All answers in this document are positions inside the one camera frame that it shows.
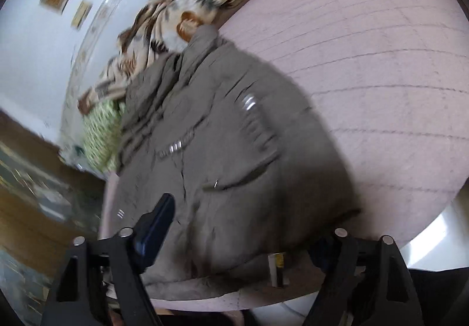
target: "blanket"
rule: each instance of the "blanket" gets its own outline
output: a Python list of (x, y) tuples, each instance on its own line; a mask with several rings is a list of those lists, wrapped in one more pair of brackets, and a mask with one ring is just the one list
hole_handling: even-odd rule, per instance
[(240, 0), (149, 0), (133, 26), (118, 38), (120, 52), (111, 58), (97, 84), (79, 99), (78, 109), (88, 115), (103, 101), (121, 99), (130, 81), (161, 53), (181, 52), (202, 24), (210, 24), (221, 9)]

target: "green patterned pillow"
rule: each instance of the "green patterned pillow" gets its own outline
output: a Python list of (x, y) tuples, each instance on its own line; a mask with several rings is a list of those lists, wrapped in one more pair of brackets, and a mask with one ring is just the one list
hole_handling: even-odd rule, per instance
[(101, 172), (116, 170), (124, 111), (124, 102), (106, 100), (96, 104), (85, 116), (83, 148), (90, 167)]

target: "gray jacket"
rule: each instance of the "gray jacket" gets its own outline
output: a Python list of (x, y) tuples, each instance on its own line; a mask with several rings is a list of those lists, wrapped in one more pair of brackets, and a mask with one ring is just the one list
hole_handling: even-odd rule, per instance
[(142, 275), (152, 298), (203, 299), (268, 275), (266, 254), (303, 248), (356, 210), (333, 143), (299, 88), (202, 26), (126, 97), (112, 228), (163, 193), (176, 215)]

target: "metal screw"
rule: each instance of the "metal screw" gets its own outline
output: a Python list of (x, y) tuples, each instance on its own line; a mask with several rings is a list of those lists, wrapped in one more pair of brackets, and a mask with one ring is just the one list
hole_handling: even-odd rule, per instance
[(336, 228), (334, 233), (338, 236), (338, 237), (347, 237), (348, 235), (348, 232), (343, 229), (343, 228)]
[(73, 239), (73, 245), (78, 246), (82, 245), (85, 242), (85, 238), (83, 236), (78, 236)]
[(134, 230), (132, 228), (126, 227), (126, 228), (123, 228), (119, 231), (119, 236), (120, 237), (127, 237), (127, 236), (130, 236), (133, 233), (134, 233)]
[(394, 243), (394, 239), (391, 236), (384, 235), (383, 236), (383, 243), (387, 245), (392, 245)]

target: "floor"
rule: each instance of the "floor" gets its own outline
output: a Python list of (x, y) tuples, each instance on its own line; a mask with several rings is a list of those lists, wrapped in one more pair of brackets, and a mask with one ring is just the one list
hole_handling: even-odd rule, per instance
[[(414, 240), (401, 249), (408, 267), (432, 271), (469, 266), (469, 184)], [(301, 326), (317, 293), (253, 309), (261, 325)]]

